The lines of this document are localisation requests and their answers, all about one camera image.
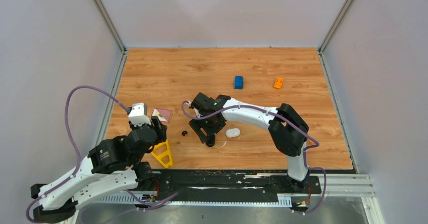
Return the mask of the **black earbud charging case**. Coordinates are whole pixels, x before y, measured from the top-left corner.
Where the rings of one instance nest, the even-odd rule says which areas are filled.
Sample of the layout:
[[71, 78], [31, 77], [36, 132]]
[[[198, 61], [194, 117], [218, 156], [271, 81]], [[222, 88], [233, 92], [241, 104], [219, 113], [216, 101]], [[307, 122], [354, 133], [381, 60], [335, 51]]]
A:
[[213, 147], [216, 143], [216, 136], [215, 135], [211, 135], [207, 137], [207, 141], [206, 141], [206, 146], [208, 147]]

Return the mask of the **white earbud charging case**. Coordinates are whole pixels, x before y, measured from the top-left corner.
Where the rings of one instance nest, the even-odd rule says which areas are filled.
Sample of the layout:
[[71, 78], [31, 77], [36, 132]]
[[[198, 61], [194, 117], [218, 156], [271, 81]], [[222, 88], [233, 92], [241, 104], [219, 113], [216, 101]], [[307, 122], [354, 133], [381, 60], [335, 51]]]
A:
[[225, 131], [225, 135], [227, 138], [235, 138], [240, 136], [240, 134], [241, 134], [241, 131], [238, 128], [227, 129]]

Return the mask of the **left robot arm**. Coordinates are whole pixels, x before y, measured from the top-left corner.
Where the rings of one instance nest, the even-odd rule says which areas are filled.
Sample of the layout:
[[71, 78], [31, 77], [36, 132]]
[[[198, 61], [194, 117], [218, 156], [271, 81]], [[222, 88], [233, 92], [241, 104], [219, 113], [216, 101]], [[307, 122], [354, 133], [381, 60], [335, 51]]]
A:
[[126, 190], [154, 189], [154, 174], [142, 158], [167, 140], [167, 126], [158, 117], [131, 126], [128, 135], [104, 139], [80, 163], [48, 184], [31, 186], [26, 216], [33, 223], [59, 223], [87, 204]]

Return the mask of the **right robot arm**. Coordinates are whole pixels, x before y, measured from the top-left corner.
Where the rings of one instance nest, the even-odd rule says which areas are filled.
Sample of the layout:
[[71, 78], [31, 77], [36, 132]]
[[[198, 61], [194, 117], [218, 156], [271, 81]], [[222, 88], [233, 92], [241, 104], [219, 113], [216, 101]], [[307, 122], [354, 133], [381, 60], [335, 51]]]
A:
[[305, 166], [303, 150], [308, 139], [308, 124], [288, 105], [263, 107], [244, 103], [226, 95], [211, 98], [198, 93], [192, 100], [185, 100], [181, 107], [189, 107], [196, 113], [189, 125], [201, 143], [212, 147], [216, 134], [227, 122], [240, 122], [269, 132], [276, 149], [286, 156], [288, 164], [288, 185], [294, 192], [302, 192], [308, 186], [309, 170]]

